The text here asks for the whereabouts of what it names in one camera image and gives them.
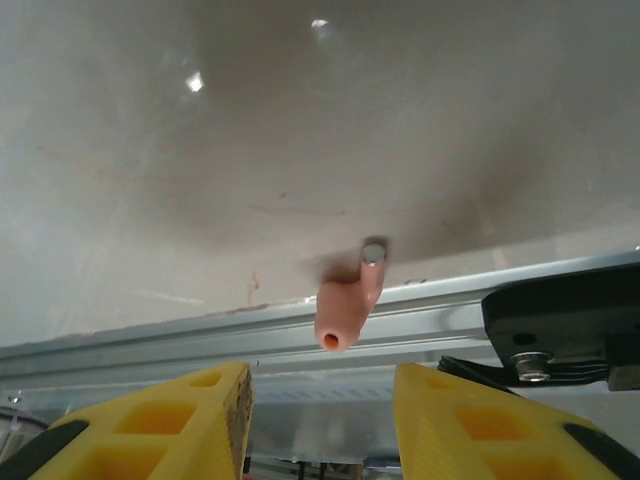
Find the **aluminum rail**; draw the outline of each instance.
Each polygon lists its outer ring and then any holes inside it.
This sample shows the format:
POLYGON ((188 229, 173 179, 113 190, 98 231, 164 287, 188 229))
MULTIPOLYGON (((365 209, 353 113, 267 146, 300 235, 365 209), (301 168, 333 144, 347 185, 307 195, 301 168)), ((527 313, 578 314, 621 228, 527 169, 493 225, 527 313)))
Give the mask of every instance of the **aluminum rail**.
POLYGON ((53 419, 65 411, 146 385, 240 359, 251 363, 255 379, 258 408, 252 434, 256 456, 352 461, 354 456, 364 456, 372 450, 394 448, 392 425, 385 423, 381 427, 372 418, 390 413, 393 368, 397 363, 432 364, 443 354, 496 361, 484 333, 480 307, 488 293, 530 278, 638 260, 639 252, 629 252, 389 289, 383 293, 359 342, 341 354, 323 351, 316 344, 312 298, 261 310, 3 348, 0 406, 15 407, 18 403, 21 409, 53 419), (345 455, 347 438, 364 428, 362 422, 353 423, 358 416, 354 403, 375 411, 361 419, 365 423, 373 421, 374 425, 367 425, 367 429, 373 428, 374 433, 369 435, 375 439, 373 443, 364 442, 362 451, 347 448, 345 455), (333 407, 328 406, 335 404, 343 405, 338 423, 346 425, 342 429, 346 433, 335 434, 340 438, 333 441, 326 431, 331 421, 324 417, 331 416, 333 407), (275 442, 273 430, 282 428, 292 429, 292 433, 280 443, 275 442), (300 440, 300 432, 310 436, 309 432, 314 431, 325 438, 325 444, 316 442, 309 447, 313 442, 300 440), (261 441, 262 437, 268 437, 268 441, 261 441))

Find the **gray surface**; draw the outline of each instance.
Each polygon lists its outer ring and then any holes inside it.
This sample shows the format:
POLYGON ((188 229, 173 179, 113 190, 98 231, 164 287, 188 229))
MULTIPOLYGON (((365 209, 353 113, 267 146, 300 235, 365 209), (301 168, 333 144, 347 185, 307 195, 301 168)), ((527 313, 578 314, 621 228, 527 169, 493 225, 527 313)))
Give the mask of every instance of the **gray surface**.
MULTIPOLYGON (((255 456, 360 461, 396 450, 391 393, 400 362, 433 365, 443 354, 487 363, 496 357, 479 301, 526 278, 637 262, 640 253, 592 257, 400 287, 383 293, 349 351, 321 350, 313 303, 133 327, 0 350, 0 404, 47 420, 143 386, 232 359, 252 365, 255 456)), ((640 393, 604 384, 525 392, 584 415, 635 451, 640 393)))
POLYGON ((0 345, 640 244, 638 0, 0 12, 0 345))

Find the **smudge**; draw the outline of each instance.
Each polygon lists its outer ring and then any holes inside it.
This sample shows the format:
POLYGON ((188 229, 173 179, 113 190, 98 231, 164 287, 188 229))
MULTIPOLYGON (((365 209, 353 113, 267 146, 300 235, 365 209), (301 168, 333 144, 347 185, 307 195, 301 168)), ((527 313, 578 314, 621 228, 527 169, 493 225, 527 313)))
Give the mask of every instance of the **smudge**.
POLYGON ((0 147, 4 147, 20 133, 32 112, 33 107, 30 105, 18 105, 0 111, 0 147))
POLYGON ((485 237, 490 237, 496 231, 495 225, 491 221, 491 214, 485 202, 480 198, 480 195, 476 195, 476 202, 474 202, 478 209, 478 217, 480 219, 480 230, 485 237))
POLYGON ((504 251, 501 248, 494 248, 491 251, 491 258, 493 258, 493 263, 496 267, 496 270, 504 270, 509 266, 507 257, 505 257, 504 251))
POLYGON ((253 294, 260 289, 260 280, 256 272, 251 274, 251 283, 247 285, 247 305, 251 307, 253 301, 253 294))
POLYGON ((428 282, 428 280, 427 280, 426 278, 425 278, 425 279, 422 279, 422 280, 407 280, 407 281, 406 281, 406 282, 404 282, 402 285, 404 285, 404 286, 408 286, 408 285, 422 285, 422 284, 425 284, 425 283, 427 283, 427 282, 428 282))
POLYGON ((271 305, 268 303, 261 303, 259 305, 254 305, 253 307, 240 307, 234 308, 233 310, 227 310, 222 312, 223 315, 235 315, 236 313, 246 313, 246 312, 256 312, 258 310, 266 310, 271 305))
POLYGON ((188 180, 186 177, 174 177, 168 175, 133 175, 130 176, 115 168, 107 167, 104 165, 96 165, 95 163, 84 162, 72 158, 69 155, 64 155, 47 145, 36 145, 36 148, 45 155, 52 157, 60 162, 72 164, 74 167, 79 167, 87 172, 99 175, 107 178, 113 182, 125 183, 125 184, 149 184, 149 183, 162 183, 162 184, 179 184, 188 180))
POLYGON ((442 228, 444 228, 451 235, 455 235, 456 234, 456 228, 453 226, 453 224, 451 222, 443 220, 442 222, 440 222, 440 226, 442 228))
POLYGON ((47 309, 47 318, 53 322, 53 323, 57 323, 60 322, 66 315, 67 313, 67 307, 65 305, 51 305, 48 309, 47 309))
POLYGON ((166 300, 167 302, 183 303, 187 305, 204 304, 204 300, 201 300, 199 298, 180 297, 177 295, 168 295, 166 293, 150 292, 148 290, 137 290, 133 293, 135 293, 136 295, 140 295, 141 297, 153 298, 157 300, 166 300))

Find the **metal bolt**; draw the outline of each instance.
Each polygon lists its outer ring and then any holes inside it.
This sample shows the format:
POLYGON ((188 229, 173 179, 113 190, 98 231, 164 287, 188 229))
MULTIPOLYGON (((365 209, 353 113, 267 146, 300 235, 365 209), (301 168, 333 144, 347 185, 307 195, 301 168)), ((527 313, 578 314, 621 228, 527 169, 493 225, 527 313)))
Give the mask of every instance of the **metal bolt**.
POLYGON ((370 243, 362 249, 362 261, 373 267, 380 265, 387 258, 387 249, 379 243, 370 243))
POLYGON ((516 365, 518 380, 521 382, 546 382, 549 374, 548 362, 551 355, 543 352, 518 353, 511 357, 511 361, 516 365))

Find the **scratch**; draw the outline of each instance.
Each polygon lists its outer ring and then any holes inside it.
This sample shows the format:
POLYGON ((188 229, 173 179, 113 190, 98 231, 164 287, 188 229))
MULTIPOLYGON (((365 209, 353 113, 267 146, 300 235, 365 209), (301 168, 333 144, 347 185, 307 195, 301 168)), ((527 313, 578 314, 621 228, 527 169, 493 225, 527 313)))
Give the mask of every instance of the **scratch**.
POLYGON ((507 257, 504 255, 502 248, 494 248, 491 251, 491 258, 493 258, 496 270, 504 270, 509 267, 509 262, 507 261, 507 257))
POLYGON ((134 293, 147 298, 166 300, 167 302, 185 303, 188 305, 202 305, 204 300, 199 298, 180 297, 177 295, 167 295, 166 293, 150 292, 148 290, 136 290, 134 293))
POLYGON ((487 209, 487 205, 482 200, 480 194, 476 194, 476 208, 478 210, 478 217, 480 218, 480 230, 482 231, 485 237, 490 237, 496 231, 496 228, 491 221, 491 214, 487 209))
POLYGON ((372 215, 396 215, 400 213, 414 213, 425 208, 424 205, 412 205, 400 208, 382 208, 376 210, 315 210, 300 207, 269 207, 267 205, 257 205, 248 203, 245 207, 262 213, 273 215, 314 215, 317 217, 366 217, 372 215))
POLYGON ((253 304, 253 294, 260 289, 260 280, 256 272, 251 274, 251 283, 247 285, 247 306, 251 307, 253 304))
POLYGON ((402 285, 409 286, 409 285, 424 285, 425 283, 427 283, 429 280, 427 280, 426 278, 422 279, 422 280, 407 280, 406 282, 404 282, 402 285))
POLYGON ((103 165, 92 165, 90 163, 81 162, 79 160, 75 160, 70 158, 68 155, 63 155, 57 150, 46 146, 46 145, 37 145, 36 148, 40 150, 42 153, 58 160, 62 163, 71 163, 74 166, 79 166, 86 171, 89 171, 95 175, 99 175, 101 177, 105 177, 113 182, 124 182, 125 184, 144 184, 144 183, 165 183, 165 184, 177 184, 182 183, 185 180, 188 180, 186 177, 172 177, 172 176, 164 176, 164 175, 132 175, 129 176, 120 170, 115 168, 103 166, 103 165))

